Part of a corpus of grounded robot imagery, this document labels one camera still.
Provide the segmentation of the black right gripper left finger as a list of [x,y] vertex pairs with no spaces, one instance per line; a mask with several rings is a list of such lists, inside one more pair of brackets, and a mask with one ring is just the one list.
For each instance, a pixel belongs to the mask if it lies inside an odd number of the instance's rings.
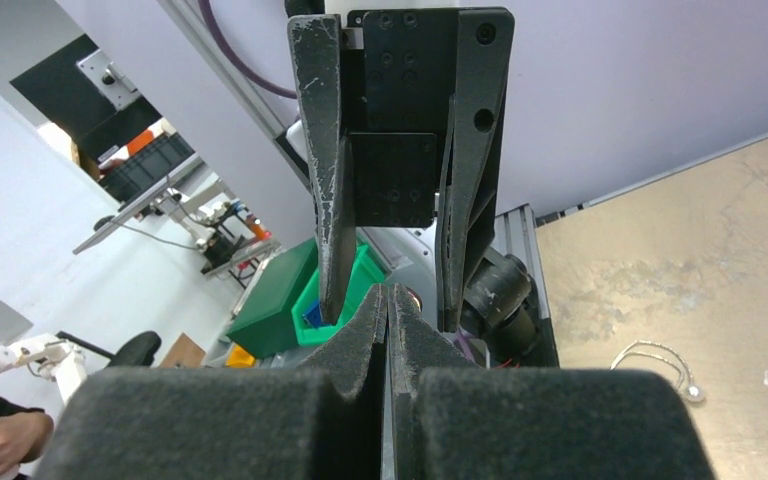
[[293,368],[112,367],[65,408],[39,479],[376,479],[388,290]]

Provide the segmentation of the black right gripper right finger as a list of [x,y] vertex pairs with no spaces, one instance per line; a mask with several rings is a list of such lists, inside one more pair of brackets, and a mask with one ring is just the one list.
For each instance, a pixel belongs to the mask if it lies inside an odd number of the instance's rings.
[[399,479],[711,479],[689,412],[643,370],[501,368],[467,360],[392,286]]

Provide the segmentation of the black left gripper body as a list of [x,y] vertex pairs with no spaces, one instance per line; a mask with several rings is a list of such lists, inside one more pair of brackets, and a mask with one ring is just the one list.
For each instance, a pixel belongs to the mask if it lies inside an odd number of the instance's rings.
[[354,10],[345,50],[343,121],[351,144],[360,227],[426,227],[435,215],[449,99],[456,9]]

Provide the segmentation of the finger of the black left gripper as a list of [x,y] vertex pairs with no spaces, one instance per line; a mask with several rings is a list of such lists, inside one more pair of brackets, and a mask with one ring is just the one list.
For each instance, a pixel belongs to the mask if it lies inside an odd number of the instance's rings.
[[322,320],[342,313],[356,249],[349,147],[342,129],[342,26],[334,14],[297,15],[288,37],[315,204]]
[[493,239],[515,19],[505,7],[464,8],[456,27],[435,252],[438,328],[447,333],[458,328],[467,286]]

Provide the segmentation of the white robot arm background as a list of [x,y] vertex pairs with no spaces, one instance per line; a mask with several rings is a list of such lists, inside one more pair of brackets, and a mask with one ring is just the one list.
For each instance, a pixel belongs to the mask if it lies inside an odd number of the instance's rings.
[[112,367],[40,335],[0,346],[0,373],[42,363],[66,407],[39,479],[376,479],[387,291],[298,366]]

